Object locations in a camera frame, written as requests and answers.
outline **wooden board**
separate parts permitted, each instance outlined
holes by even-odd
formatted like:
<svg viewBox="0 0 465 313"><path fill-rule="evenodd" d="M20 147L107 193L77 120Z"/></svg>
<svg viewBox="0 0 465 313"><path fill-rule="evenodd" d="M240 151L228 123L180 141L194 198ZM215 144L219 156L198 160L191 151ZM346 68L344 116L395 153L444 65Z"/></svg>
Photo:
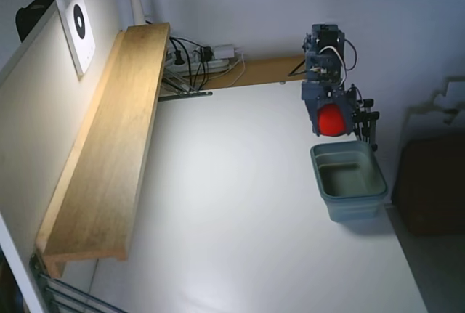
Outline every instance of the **wooden board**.
<svg viewBox="0 0 465 313"><path fill-rule="evenodd" d="M296 57L278 57L266 60L246 61L246 72L233 86L250 86L254 84L276 83L280 81L296 81L303 79L304 75L288 77L302 60L304 55ZM220 89L231 86L234 80L243 71L242 63L238 64L228 74L212 79L206 85L206 89Z"/></svg>
<svg viewBox="0 0 465 313"><path fill-rule="evenodd" d="M100 77L100 82L98 83L97 88L95 89L92 102L89 106L89 109L87 110L81 128L79 129L78 136L74 142L73 148L71 149L71 153L68 157L68 160L66 161L65 168L61 173L60 180L58 181L58 184L55 187L52 200L50 201L49 207L46 211L44 220L41 224L41 228L39 229L39 233L37 234L36 238L36 248L39 251L39 253L45 252L45 249L47 247L50 234L52 233L53 226L55 224L55 221L57 220L58 212L60 211L63 200L65 199L65 194L68 190L71 177L73 176L74 169L76 168L76 165L78 163L78 159L84 147L84 143L89 133L92 121L94 120L95 113L97 112L100 100L102 99L105 86L107 85L108 79L110 78L112 67L115 64L116 57L118 56L119 49L121 48L121 42L123 41L123 37L124 32L120 32L116 36L110 56L108 57L107 64L105 65L103 74ZM49 273L54 277L61 277L65 269L65 263L51 261L47 266L47 269Z"/></svg>
<svg viewBox="0 0 465 313"><path fill-rule="evenodd" d="M66 261L127 258L168 36L169 24L137 26L115 43L38 236L54 277Z"/></svg>

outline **wooden shelf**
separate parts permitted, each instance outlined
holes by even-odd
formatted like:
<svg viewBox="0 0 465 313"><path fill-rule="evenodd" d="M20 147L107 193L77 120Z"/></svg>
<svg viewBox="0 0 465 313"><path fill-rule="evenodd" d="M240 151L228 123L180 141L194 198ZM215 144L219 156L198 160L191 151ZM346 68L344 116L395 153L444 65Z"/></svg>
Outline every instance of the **wooden shelf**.
<svg viewBox="0 0 465 313"><path fill-rule="evenodd" d="M158 24L115 40L36 239L53 277L67 261L127 259L168 37Z"/></svg>
<svg viewBox="0 0 465 313"><path fill-rule="evenodd" d="M277 57L265 60L252 60L246 62L246 72L233 86L250 86L254 84L277 83L281 81L296 81L303 79L304 75L288 77L302 60L303 55L295 57ZM242 64L237 65L228 74L212 79L206 85L206 89L227 88L243 71Z"/></svg>

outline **white table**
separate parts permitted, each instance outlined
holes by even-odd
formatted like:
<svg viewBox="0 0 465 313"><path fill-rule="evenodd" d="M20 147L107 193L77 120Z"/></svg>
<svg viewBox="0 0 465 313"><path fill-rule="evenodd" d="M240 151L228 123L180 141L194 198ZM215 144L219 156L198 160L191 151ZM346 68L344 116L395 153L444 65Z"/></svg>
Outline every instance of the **white table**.
<svg viewBox="0 0 465 313"><path fill-rule="evenodd" d="M131 313L426 313L387 215L337 224L300 82L159 105L128 262L92 294Z"/></svg>

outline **white cable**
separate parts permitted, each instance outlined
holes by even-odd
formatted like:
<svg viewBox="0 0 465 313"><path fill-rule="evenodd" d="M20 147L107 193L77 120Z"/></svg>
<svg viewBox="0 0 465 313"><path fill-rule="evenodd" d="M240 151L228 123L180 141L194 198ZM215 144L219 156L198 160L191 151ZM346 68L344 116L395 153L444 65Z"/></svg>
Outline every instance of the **white cable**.
<svg viewBox="0 0 465 313"><path fill-rule="evenodd" d="M213 76L213 77L210 77L209 79L216 79L216 78L220 78L224 75L227 75L229 72L231 72L232 70L234 70L234 68L239 65L239 62L240 62L240 59L237 59L237 61L233 64L233 65L230 65L230 68L226 71L223 71L223 73L220 73L219 75L216 75L216 76Z"/></svg>
<svg viewBox="0 0 465 313"><path fill-rule="evenodd" d="M346 63L343 61L343 59L342 59L341 55L339 54L339 52L337 51L337 49L334 48L333 46L325 46L323 49L320 50L320 54L323 53L327 49L331 49L334 53L336 53L337 57L339 58L339 61L341 62L342 68L344 69L344 77L342 78L342 82L341 82L341 85L342 85L342 84L344 84L344 82L347 79Z"/></svg>
<svg viewBox="0 0 465 313"><path fill-rule="evenodd" d="M241 55L241 59L242 59L242 65L243 65L242 72L240 73L240 75L231 84L229 84L225 88L230 88L231 86L236 84L237 81L239 81L240 77L244 76L244 73L246 72L246 61L244 60L244 54Z"/></svg>

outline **red ball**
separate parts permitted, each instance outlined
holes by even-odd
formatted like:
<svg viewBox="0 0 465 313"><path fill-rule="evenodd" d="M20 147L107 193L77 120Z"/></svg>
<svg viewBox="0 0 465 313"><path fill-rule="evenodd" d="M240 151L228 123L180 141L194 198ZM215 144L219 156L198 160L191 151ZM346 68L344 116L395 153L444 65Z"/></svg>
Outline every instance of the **red ball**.
<svg viewBox="0 0 465 313"><path fill-rule="evenodd" d="M345 133L346 124L337 105L325 105L318 110L318 128L327 137L338 137Z"/></svg>

